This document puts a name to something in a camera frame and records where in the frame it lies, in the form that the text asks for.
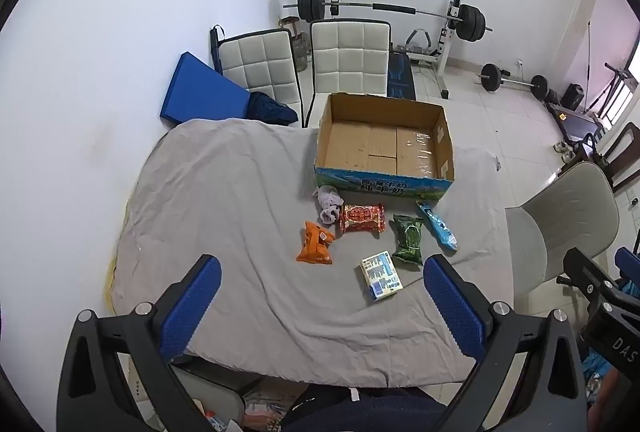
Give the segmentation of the light blue long packet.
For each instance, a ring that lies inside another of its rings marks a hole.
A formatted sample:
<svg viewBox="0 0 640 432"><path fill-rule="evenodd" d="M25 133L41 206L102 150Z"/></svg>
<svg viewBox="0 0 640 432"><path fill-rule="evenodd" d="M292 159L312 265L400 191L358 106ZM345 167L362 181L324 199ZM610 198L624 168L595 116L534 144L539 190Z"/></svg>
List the light blue long packet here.
<svg viewBox="0 0 640 432"><path fill-rule="evenodd" d="M427 225L431 227L431 231L438 244L443 249L451 253L456 253L458 251L457 238L454 236L454 234L442 220L442 218L437 215L425 201L418 201L416 203L416 206L418 207L422 217L424 218L424 221L427 222Z"/></svg>

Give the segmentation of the white blue tissue pack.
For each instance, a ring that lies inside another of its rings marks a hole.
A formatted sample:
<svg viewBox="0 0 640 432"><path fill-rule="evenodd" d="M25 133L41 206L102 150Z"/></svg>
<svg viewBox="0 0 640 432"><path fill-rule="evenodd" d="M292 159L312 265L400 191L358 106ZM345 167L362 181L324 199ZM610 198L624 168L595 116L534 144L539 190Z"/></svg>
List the white blue tissue pack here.
<svg viewBox="0 0 640 432"><path fill-rule="evenodd" d="M384 300L404 288L387 251L362 259L360 269L374 302Z"/></svg>

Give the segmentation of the green snack packet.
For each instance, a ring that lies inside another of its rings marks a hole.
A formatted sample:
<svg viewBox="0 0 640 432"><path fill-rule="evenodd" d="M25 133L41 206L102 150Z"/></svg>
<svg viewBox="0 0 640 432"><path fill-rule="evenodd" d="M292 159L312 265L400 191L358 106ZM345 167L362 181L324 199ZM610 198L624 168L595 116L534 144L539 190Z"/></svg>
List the green snack packet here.
<svg viewBox="0 0 640 432"><path fill-rule="evenodd" d="M390 227L396 236L396 250L393 259L414 266L423 265L421 251L422 219L408 215L395 214L390 221Z"/></svg>

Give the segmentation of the red snack packet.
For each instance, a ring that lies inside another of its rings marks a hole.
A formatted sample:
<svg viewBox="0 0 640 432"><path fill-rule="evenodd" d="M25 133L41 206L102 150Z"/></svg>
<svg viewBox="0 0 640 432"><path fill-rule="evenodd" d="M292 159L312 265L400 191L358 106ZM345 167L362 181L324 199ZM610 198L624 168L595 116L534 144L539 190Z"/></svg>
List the red snack packet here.
<svg viewBox="0 0 640 432"><path fill-rule="evenodd" d="M341 233L368 231L378 235L385 230L385 210L382 204L344 204L338 219Z"/></svg>

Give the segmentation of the orange snack packet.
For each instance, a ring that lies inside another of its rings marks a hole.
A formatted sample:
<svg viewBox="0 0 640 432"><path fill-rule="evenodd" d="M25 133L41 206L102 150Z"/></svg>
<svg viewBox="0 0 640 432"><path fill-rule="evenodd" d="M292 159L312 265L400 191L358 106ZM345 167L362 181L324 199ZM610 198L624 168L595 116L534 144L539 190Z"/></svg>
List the orange snack packet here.
<svg viewBox="0 0 640 432"><path fill-rule="evenodd" d="M296 256L297 262L308 264L331 265L333 263L329 246L334 242L335 236L329 230L306 221L304 230L303 249Z"/></svg>

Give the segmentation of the grey fuzzy sock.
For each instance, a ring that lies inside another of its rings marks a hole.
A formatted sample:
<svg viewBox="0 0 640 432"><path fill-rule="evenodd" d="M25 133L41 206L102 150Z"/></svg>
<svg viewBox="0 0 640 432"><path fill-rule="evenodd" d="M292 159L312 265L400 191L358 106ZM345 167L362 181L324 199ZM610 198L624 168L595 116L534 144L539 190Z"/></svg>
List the grey fuzzy sock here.
<svg viewBox="0 0 640 432"><path fill-rule="evenodd" d="M316 188L314 197L320 207L319 219L325 226L331 226L340 218L344 199L337 189L330 185L323 185Z"/></svg>

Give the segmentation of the beige plastic chair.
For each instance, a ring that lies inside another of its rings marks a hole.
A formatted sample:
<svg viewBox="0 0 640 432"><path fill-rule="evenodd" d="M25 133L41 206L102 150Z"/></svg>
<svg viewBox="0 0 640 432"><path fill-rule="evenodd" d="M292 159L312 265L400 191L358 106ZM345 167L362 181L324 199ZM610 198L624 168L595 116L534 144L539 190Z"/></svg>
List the beige plastic chair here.
<svg viewBox="0 0 640 432"><path fill-rule="evenodd" d="M573 248L589 259L620 229L612 188L600 167L582 162L518 207L506 209L514 296L519 299L563 274Z"/></svg>

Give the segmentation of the grey table cloth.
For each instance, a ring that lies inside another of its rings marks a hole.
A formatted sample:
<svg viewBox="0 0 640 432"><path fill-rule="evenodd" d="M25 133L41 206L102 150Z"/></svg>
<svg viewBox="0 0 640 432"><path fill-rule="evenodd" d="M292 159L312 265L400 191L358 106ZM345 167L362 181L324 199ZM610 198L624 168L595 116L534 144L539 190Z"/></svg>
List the grey table cloth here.
<svg viewBox="0 0 640 432"><path fill-rule="evenodd" d="M338 237L328 265L299 262L314 202L317 134L254 121L191 121L144 163L126 210L111 300L118 314L155 301L196 260L222 282L189 343L211 363L290 381L400 388L463 380L472 360L425 291L373 301L363 259L392 251L391 231Z"/></svg>

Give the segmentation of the open cardboard box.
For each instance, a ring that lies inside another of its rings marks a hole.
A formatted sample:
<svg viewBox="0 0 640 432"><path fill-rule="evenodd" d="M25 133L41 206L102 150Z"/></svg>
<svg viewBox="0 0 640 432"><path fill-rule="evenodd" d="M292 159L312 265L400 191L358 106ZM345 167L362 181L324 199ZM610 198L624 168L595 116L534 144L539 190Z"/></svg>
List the open cardboard box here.
<svg viewBox="0 0 640 432"><path fill-rule="evenodd" d="M438 201L456 177L445 109L334 92L319 124L314 175L338 190Z"/></svg>

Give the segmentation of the barbell on floor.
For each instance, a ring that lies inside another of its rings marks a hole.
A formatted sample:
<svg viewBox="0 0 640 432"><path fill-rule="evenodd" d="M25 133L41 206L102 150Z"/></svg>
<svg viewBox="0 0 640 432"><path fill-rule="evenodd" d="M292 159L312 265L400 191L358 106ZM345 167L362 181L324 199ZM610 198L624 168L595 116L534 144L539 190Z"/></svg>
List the barbell on floor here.
<svg viewBox="0 0 640 432"><path fill-rule="evenodd" d="M498 66L493 63L484 64L480 69L480 85L486 92L497 92L502 85L515 85L529 89L529 92L538 101L544 101L549 92L548 80L542 75L535 75L530 82L525 80L517 80L516 78L506 75Z"/></svg>

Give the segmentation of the dark blue cloth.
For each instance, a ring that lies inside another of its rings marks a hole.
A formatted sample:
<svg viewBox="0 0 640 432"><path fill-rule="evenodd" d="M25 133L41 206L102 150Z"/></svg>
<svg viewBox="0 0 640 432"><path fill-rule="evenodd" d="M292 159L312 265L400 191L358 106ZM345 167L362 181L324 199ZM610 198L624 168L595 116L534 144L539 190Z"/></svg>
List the dark blue cloth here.
<svg viewBox="0 0 640 432"><path fill-rule="evenodd" d="M245 118L280 126L290 126L298 121L298 115L292 108L264 92L250 93Z"/></svg>

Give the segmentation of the blue foam mat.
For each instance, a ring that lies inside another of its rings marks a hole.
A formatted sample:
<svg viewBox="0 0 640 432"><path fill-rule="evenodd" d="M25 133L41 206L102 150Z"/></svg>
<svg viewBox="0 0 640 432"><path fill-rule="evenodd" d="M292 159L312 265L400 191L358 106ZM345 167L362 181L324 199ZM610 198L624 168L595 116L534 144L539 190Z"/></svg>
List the blue foam mat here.
<svg viewBox="0 0 640 432"><path fill-rule="evenodd" d="M244 119L248 100L247 89L184 52L172 74L160 117L175 125L196 119Z"/></svg>

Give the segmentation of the barbell on rack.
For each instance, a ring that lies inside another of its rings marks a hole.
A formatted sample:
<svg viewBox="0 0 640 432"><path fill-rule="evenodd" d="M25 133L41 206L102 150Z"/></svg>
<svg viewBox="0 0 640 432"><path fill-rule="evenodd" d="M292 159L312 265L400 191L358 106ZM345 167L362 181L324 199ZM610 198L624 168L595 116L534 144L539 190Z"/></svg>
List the barbell on rack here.
<svg viewBox="0 0 640 432"><path fill-rule="evenodd" d="M425 16L447 21L460 40L477 42L492 28L486 23L485 15L475 6L462 4L456 14L435 14L408 6L384 4L384 2L342 2L341 0L296 0L295 4L285 4L284 9L295 9L298 16L308 22L322 20L328 8L367 8L378 11L393 12L394 14L408 14L409 16Z"/></svg>

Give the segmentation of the white weight bench rack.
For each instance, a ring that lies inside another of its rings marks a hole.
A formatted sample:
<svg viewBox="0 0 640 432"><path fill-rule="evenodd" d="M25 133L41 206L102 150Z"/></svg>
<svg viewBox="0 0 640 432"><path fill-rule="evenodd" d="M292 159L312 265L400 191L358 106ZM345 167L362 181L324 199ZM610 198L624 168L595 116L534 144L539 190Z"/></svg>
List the white weight bench rack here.
<svg viewBox="0 0 640 432"><path fill-rule="evenodd" d="M456 14L462 0L449 0L447 14ZM452 41L456 33L449 28L445 20L440 29L436 44L432 43L430 33L425 28L415 28L406 38L403 44L392 45L391 51L403 52L411 64L416 64L420 71L428 70L434 78L439 90L439 97L449 98L449 89L444 80L445 69Z"/></svg>

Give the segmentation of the left white padded chair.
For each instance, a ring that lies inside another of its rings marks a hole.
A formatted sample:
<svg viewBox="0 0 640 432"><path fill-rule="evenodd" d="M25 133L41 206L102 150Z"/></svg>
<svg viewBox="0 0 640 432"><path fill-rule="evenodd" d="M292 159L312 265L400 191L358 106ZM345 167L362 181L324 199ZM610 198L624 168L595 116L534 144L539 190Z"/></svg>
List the left white padded chair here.
<svg viewBox="0 0 640 432"><path fill-rule="evenodd" d="M297 114L295 125L304 125L303 95L289 30L272 28L229 37L218 43L217 51L224 77L289 106Z"/></svg>

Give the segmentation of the white padded chair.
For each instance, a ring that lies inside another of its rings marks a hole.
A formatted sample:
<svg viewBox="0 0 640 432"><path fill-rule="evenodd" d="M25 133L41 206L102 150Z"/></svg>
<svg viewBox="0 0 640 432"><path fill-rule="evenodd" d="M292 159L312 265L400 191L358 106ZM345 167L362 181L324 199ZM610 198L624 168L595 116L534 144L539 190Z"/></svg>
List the white padded chair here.
<svg viewBox="0 0 640 432"><path fill-rule="evenodd" d="M306 112L309 125L318 94L386 95L392 27L368 19L318 20L309 25L311 49L311 100Z"/></svg>
<svg viewBox="0 0 640 432"><path fill-rule="evenodd" d="M224 77L289 106L297 114L295 125L304 125L303 95L289 30L272 28L229 37L218 43L217 51Z"/></svg>

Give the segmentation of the right white padded chair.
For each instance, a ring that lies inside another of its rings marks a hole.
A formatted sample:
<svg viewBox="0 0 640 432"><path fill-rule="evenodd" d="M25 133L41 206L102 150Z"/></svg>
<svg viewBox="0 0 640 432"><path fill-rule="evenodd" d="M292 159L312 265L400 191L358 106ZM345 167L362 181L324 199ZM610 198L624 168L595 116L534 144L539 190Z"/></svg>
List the right white padded chair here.
<svg viewBox="0 0 640 432"><path fill-rule="evenodd" d="M311 49L311 100L306 112L309 125L318 94L386 95L392 27L368 19L318 20L309 25Z"/></svg>

